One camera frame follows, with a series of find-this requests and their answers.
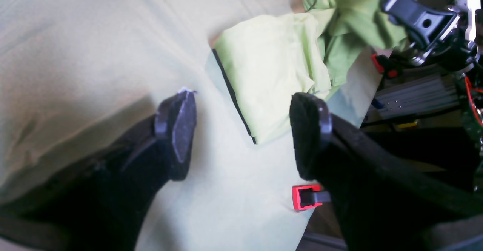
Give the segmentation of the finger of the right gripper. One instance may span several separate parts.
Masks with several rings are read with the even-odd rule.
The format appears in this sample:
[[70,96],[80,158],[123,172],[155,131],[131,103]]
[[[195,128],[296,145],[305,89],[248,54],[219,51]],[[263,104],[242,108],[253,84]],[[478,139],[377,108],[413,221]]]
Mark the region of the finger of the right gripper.
[[405,29],[416,49],[439,45],[459,20],[456,12],[430,9],[417,0],[381,0],[381,11],[392,24]]

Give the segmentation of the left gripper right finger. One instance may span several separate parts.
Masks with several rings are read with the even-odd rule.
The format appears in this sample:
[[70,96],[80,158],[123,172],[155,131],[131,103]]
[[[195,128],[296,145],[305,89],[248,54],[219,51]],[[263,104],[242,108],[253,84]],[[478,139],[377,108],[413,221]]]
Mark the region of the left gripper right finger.
[[481,251],[482,197],[424,175],[307,93],[289,110],[300,177],[328,191],[349,251]]

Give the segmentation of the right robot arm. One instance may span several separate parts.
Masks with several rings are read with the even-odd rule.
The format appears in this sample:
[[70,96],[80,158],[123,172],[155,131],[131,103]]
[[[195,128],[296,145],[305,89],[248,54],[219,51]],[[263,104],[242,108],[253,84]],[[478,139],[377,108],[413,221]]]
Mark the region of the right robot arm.
[[476,43],[481,0],[454,0],[445,11],[417,0],[381,0],[389,20],[408,33],[414,65],[427,59],[452,74],[463,126],[387,133],[381,145],[402,158],[444,169],[437,178],[482,195],[482,50]]

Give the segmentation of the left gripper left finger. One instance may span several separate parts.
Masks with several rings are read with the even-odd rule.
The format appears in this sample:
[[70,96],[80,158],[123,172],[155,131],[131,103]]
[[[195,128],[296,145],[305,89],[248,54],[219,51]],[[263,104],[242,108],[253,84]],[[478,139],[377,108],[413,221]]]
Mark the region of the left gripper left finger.
[[194,91],[163,100],[109,146],[1,206],[1,238],[44,251],[133,251],[158,191],[186,179]]

